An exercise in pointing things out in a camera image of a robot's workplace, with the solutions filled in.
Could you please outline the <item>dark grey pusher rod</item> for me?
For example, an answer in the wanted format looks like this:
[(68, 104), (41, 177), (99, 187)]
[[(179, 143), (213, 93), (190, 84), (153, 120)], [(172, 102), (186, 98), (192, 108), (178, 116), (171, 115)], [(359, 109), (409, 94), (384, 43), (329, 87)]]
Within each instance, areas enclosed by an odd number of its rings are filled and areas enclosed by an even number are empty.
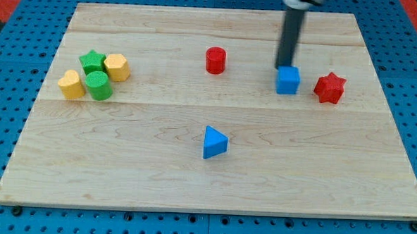
[(305, 14), (306, 11), (294, 8), (285, 11), (275, 68), (291, 66)]

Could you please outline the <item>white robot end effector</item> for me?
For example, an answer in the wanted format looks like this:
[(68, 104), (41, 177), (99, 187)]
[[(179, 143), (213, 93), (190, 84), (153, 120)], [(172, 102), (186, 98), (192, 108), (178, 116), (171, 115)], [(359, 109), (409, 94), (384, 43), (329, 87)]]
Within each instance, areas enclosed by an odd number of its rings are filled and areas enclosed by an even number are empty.
[(321, 6), (325, 0), (282, 0), (292, 9), (309, 10), (312, 6)]

